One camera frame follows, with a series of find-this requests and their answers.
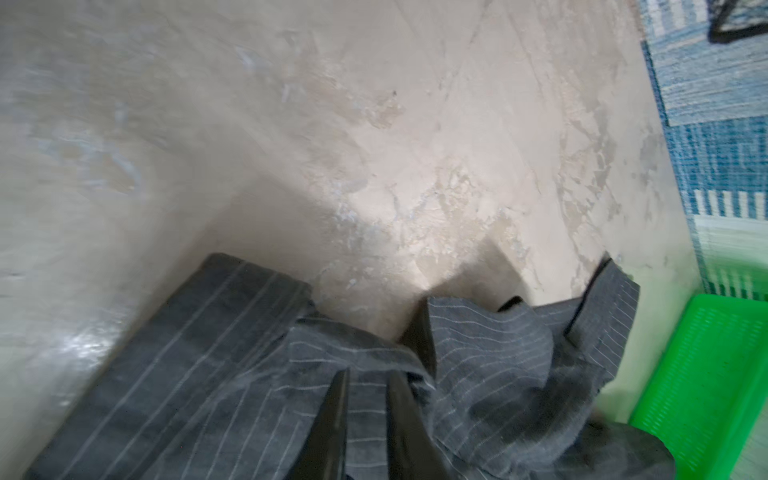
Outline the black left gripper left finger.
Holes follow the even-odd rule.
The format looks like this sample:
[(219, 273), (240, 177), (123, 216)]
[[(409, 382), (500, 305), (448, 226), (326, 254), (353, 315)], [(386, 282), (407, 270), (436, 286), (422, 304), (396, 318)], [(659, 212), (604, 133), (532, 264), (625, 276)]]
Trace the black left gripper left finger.
[(349, 369), (338, 371), (333, 377), (287, 479), (347, 478), (345, 466), (349, 384)]

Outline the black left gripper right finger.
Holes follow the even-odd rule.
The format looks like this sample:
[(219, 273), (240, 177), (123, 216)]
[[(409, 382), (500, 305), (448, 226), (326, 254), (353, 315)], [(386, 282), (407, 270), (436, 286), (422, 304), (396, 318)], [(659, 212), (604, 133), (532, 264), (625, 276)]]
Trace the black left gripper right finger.
[(387, 373), (386, 415), (388, 479), (449, 479), (407, 378), (400, 371)]

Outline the dark pinstriped long sleeve shirt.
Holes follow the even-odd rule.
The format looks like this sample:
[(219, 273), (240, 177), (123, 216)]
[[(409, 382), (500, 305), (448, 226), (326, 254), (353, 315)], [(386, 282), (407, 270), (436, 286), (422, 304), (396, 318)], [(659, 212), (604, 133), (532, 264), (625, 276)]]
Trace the dark pinstriped long sleeve shirt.
[(29, 479), (283, 479), (348, 379), (345, 474), (384, 479), (386, 397), (403, 379), (452, 479), (671, 479), (657, 437), (595, 417), (640, 288), (610, 259), (585, 293), (497, 311), (430, 296), (399, 341), (320, 313), (310, 286), (209, 256), (128, 340), (26, 470)]

